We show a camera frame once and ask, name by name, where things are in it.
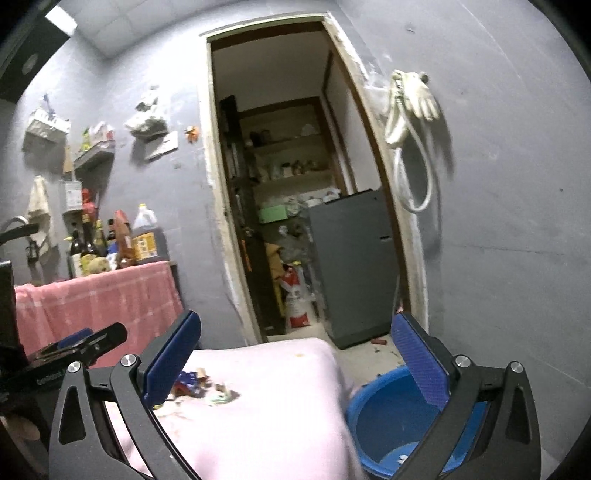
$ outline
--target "silver bolt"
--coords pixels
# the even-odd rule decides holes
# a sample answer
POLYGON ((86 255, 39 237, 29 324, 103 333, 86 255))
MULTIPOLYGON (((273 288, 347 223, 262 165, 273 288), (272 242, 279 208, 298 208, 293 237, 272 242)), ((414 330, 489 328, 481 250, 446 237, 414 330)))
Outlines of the silver bolt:
POLYGON ((123 365, 124 367, 131 367, 131 365, 133 365, 136 360, 137 357, 134 354, 129 353, 123 356, 123 358, 121 359, 121 365, 123 365))
POLYGON ((516 374, 520 374, 523 371, 523 365, 521 365, 519 362, 511 362, 511 369, 516 374))
POLYGON ((75 374, 81 367, 81 363, 80 362, 72 362, 70 365, 68 365, 68 371, 71 374, 75 374))
POLYGON ((458 355, 456 357, 456 365, 459 367, 466 368, 469 367, 471 363, 472 362, 470 362, 470 359, 466 357, 466 355, 458 355))

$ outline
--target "blue plastic tub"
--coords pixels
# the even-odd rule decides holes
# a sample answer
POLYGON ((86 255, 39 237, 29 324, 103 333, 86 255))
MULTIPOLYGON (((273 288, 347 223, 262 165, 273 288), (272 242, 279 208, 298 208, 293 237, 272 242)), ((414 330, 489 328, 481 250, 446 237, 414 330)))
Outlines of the blue plastic tub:
MULTIPOLYGON (((477 403, 449 461, 443 469, 458 467, 478 433, 486 403, 477 403)), ((400 467, 400 455, 410 455, 439 413, 429 405, 407 367, 382 375, 365 386, 347 409, 347 424, 363 468, 389 479, 400 467)))

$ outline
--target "plaid tablecloth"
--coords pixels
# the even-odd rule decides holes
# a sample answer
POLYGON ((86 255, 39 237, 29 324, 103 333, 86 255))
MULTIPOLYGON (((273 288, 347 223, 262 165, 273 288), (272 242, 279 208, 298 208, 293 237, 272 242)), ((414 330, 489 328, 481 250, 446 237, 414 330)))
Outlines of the plaid tablecloth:
POLYGON ((18 334, 27 355, 85 327, 95 332, 113 322, 127 341, 96 367, 114 365, 126 353, 141 353, 183 311, 170 267, 155 262, 42 287, 15 288, 18 334))

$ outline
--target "fluorescent light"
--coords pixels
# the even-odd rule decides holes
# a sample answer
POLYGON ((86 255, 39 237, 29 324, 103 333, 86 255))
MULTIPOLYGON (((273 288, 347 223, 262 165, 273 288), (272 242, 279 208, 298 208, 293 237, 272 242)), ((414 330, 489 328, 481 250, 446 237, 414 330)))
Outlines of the fluorescent light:
POLYGON ((74 30, 78 26, 76 21, 59 5, 54 7, 45 18, 69 36, 74 34, 74 30))

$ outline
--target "refrigerator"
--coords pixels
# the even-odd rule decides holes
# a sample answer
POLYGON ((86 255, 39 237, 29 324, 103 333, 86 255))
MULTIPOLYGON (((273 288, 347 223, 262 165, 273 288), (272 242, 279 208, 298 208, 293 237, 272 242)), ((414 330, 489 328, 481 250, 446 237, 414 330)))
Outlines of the refrigerator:
POLYGON ((314 290, 324 326, 344 349, 390 330, 399 270, 382 190, 309 209, 314 290))

